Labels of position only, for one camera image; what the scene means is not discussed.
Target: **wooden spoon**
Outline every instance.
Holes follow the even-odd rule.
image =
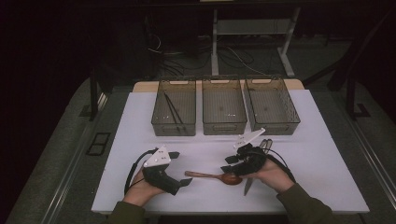
[[[233,174],[233,173],[225,173],[222,175],[209,175],[209,174],[202,174],[202,173],[197,173],[193,171],[186,171],[184,173],[186,176],[191,176],[191,177],[210,177],[210,178],[216,178],[221,180],[226,185],[238,185],[242,182],[242,178]]]

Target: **clear plastic bin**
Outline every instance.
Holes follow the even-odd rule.
[[[245,102],[251,131],[265,129],[265,135],[291,135],[300,118],[280,77],[246,76]]]
[[[204,76],[202,93],[205,135],[244,133],[248,118],[239,76]]]
[[[157,136],[194,136],[195,77],[162,77],[151,124]]]

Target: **dark floor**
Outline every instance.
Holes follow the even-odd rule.
[[[167,69],[160,75],[209,75],[211,74],[210,51],[203,38],[199,57],[186,57],[172,52],[164,62]],[[221,47],[219,70],[221,74],[280,74],[285,72],[276,52],[281,41],[263,37],[246,40],[244,45],[235,45],[229,39],[220,40],[220,46],[234,50],[246,64],[246,68],[235,58],[232,51]],[[321,36],[310,39],[293,39],[288,51],[290,63],[296,78],[304,80],[324,67],[340,59],[348,42],[331,42],[324,45]],[[390,179],[396,179],[396,126],[368,91],[358,85],[356,103],[363,104],[371,117],[352,121],[345,111],[345,87],[337,92],[328,91],[326,84],[332,73],[305,86],[318,105],[340,154],[354,177],[370,212],[361,215],[338,215],[345,223],[377,224],[395,223],[395,206],[384,190],[378,171],[367,160],[364,152],[368,143],[374,154],[388,172]],[[98,187],[114,135],[120,122],[120,115],[132,87],[116,87],[107,95],[106,103],[94,122],[81,116],[84,106],[90,104],[89,81],[71,99],[57,129],[53,133],[43,155],[19,198],[8,223],[100,223],[105,216],[91,212],[95,190]],[[363,139],[357,133],[364,133]],[[95,133],[110,133],[110,139],[103,156],[85,155]],[[288,223],[285,216],[236,216],[236,217],[161,217],[159,223]]]

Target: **sleeve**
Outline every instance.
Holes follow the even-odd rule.
[[[276,197],[285,207],[292,224],[341,223],[332,214],[332,209],[329,206],[318,199],[310,197],[299,184],[295,184]]]
[[[145,209],[137,205],[118,202],[113,213],[103,224],[145,224]]]

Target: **white table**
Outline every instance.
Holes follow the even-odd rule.
[[[336,214],[369,211],[358,187],[348,171],[309,91],[292,90],[291,99],[301,123],[293,135],[260,136],[274,140],[272,149],[278,152],[292,170],[296,180],[312,196],[330,206]],[[178,151],[166,173],[176,180],[187,178],[186,170],[221,174],[224,160],[235,154],[237,135],[203,135],[202,93],[197,87],[196,135],[192,137],[157,137],[151,126],[156,92],[130,93],[120,126],[115,136],[92,211],[112,212],[123,197],[123,187],[132,164],[145,151],[166,145]],[[250,132],[247,123],[245,130]],[[254,181],[244,196],[245,181],[227,186],[217,179],[194,178],[189,186],[180,188],[176,196],[156,196],[146,206],[148,216],[158,215],[253,215],[284,214],[274,190]]]

